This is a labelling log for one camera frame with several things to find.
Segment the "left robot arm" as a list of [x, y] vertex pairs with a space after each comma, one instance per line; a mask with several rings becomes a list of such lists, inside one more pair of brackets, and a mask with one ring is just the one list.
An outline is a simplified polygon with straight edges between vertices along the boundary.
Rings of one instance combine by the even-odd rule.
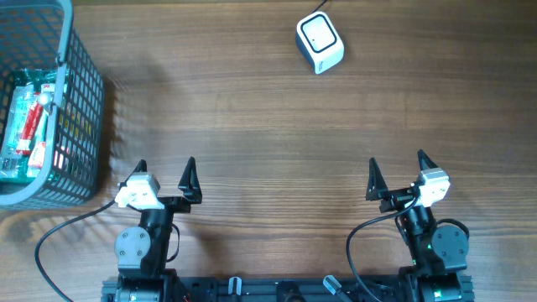
[[190, 291], [166, 263], [177, 255], [168, 255], [169, 240], [179, 228], [174, 215], [189, 213], [191, 207], [202, 202], [201, 186], [196, 171], [196, 160], [188, 159], [181, 175], [180, 196], [159, 197], [160, 184], [148, 172], [145, 160], [119, 185], [114, 199], [118, 206], [132, 208], [140, 213], [137, 226], [123, 230], [117, 236], [114, 251], [118, 260], [117, 285], [105, 298], [114, 302], [190, 301]]

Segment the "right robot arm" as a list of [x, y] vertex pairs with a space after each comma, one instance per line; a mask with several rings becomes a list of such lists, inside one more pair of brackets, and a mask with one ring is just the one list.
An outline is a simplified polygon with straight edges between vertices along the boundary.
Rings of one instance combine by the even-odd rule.
[[420, 172], [407, 188], [387, 187], [376, 159], [369, 160], [367, 200], [378, 200], [382, 213], [395, 212], [396, 227], [409, 248], [413, 264], [399, 270], [407, 301], [473, 301], [467, 268], [470, 232], [463, 223], [434, 218], [431, 207], [451, 186], [449, 175], [419, 150]]

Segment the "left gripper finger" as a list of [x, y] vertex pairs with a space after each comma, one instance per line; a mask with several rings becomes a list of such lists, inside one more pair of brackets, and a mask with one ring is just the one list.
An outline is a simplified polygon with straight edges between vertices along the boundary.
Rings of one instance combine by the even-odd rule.
[[140, 159], [131, 174], [145, 173], [147, 171], [147, 162], [144, 159]]
[[180, 178], [178, 189], [183, 192], [187, 200], [202, 200], [200, 182], [197, 176], [196, 160], [194, 157], [188, 159], [185, 170]]

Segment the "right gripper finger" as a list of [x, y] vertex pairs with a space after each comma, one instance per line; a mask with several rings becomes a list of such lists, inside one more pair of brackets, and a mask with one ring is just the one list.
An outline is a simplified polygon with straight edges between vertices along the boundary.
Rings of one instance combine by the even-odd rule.
[[366, 200], [381, 200], [388, 194], [388, 187], [383, 179], [378, 163], [374, 157], [369, 160], [368, 185]]
[[426, 152], [423, 149], [420, 149], [417, 152], [418, 156], [418, 162], [420, 166], [420, 170], [428, 170], [428, 169], [436, 169], [438, 167], [437, 164], [435, 164], [430, 157], [426, 154]]

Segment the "green 3M gloves package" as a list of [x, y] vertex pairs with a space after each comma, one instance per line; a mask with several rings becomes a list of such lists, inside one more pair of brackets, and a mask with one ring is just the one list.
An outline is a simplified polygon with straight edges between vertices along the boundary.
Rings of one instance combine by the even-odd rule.
[[1, 181], [28, 184], [44, 166], [46, 132], [55, 95], [54, 70], [16, 70], [4, 84]]

